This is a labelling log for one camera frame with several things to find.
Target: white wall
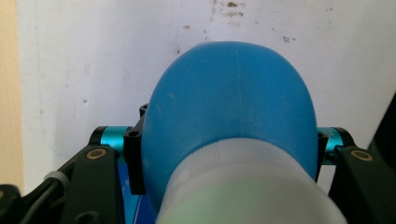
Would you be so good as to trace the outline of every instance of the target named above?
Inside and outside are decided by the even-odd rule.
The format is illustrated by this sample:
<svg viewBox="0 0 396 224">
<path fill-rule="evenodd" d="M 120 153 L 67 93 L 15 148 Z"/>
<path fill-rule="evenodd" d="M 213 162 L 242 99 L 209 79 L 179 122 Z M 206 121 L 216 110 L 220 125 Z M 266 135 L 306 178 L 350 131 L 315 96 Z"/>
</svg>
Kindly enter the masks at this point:
<svg viewBox="0 0 396 224">
<path fill-rule="evenodd" d="M 135 125 L 166 67 L 205 41 L 286 57 L 318 126 L 367 147 L 396 90 L 396 1 L 18 1 L 25 192 L 95 127 Z"/>
</svg>

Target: beige wall edge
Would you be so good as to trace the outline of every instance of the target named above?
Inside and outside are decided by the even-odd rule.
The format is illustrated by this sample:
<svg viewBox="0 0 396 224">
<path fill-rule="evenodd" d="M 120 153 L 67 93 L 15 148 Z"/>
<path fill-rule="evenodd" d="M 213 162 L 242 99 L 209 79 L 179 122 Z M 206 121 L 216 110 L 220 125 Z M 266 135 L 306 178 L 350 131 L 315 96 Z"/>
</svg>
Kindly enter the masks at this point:
<svg viewBox="0 0 396 224">
<path fill-rule="evenodd" d="M 23 190 L 16 1 L 0 0 L 0 184 Z"/>
</svg>

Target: bolt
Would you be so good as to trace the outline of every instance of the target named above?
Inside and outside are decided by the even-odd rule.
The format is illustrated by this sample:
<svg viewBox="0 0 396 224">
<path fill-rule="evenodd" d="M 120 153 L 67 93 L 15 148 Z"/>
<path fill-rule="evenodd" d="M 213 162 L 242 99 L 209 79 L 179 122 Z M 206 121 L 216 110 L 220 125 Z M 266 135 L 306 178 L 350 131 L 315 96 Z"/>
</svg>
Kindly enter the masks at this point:
<svg viewBox="0 0 396 224">
<path fill-rule="evenodd" d="M 97 212 L 89 211 L 76 216 L 75 221 L 77 224 L 99 224 L 100 217 Z"/>
<path fill-rule="evenodd" d="M 350 154 L 361 161 L 372 161 L 374 159 L 371 154 L 362 150 L 352 150 Z"/>
<path fill-rule="evenodd" d="M 130 137 L 137 137 L 139 134 L 140 134 L 139 131 L 133 131 L 133 132 L 128 133 L 128 136 L 130 136 Z"/>
<path fill-rule="evenodd" d="M 91 150 L 90 152 L 87 153 L 87 159 L 89 160 L 96 160 L 101 157 L 104 157 L 106 155 L 107 151 L 102 148 L 96 148 L 94 150 Z"/>
</svg>

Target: screw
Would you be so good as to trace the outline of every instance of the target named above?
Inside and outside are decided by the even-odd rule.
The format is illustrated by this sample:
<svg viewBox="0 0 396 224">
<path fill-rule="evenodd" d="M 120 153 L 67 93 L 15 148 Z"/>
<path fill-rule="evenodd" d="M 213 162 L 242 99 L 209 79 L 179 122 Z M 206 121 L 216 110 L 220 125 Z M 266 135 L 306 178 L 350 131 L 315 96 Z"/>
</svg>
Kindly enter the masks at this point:
<svg viewBox="0 0 396 224">
<path fill-rule="evenodd" d="M 106 155 L 106 153 L 107 153 L 107 151 L 105 149 L 97 148 L 97 149 L 94 149 L 94 150 L 91 150 L 90 152 L 88 152 L 86 157 L 89 160 L 96 160 L 101 157 L 104 157 Z"/>
<path fill-rule="evenodd" d="M 139 131 L 133 131 L 133 132 L 128 133 L 128 136 L 130 136 L 130 137 L 137 137 L 139 134 L 140 134 Z"/>
<path fill-rule="evenodd" d="M 374 159 L 371 154 L 362 150 L 352 150 L 350 154 L 361 161 L 372 161 Z"/>
<path fill-rule="evenodd" d="M 77 224 L 99 224 L 100 217 L 97 212 L 89 211 L 76 216 L 75 221 Z"/>
</svg>

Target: black cable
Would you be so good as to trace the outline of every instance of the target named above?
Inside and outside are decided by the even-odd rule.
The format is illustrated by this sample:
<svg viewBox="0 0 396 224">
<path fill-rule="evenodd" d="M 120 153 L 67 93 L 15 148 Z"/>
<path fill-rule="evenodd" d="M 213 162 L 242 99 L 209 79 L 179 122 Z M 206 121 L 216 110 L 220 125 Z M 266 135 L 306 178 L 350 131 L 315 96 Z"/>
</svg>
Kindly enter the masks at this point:
<svg viewBox="0 0 396 224">
<path fill-rule="evenodd" d="M 37 199 L 48 189 L 52 180 L 46 179 L 43 183 L 41 183 L 37 188 L 35 188 L 32 192 L 28 193 L 27 195 L 23 196 L 23 203 L 25 204 L 26 208 L 32 206 L 32 204 L 37 201 Z"/>
<path fill-rule="evenodd" d="M 35 219 L 39 214 L 40 210 L 44 208 L 53 199 L 53 196 L 59 194 L 59 190 L 62 190 L 62 183 L 53 179 L 49 187 L 44 193 L 32 204 L 27 211 L 26 215 L 21 220 L 20 224 L 35 223 Z"/>
</svg>

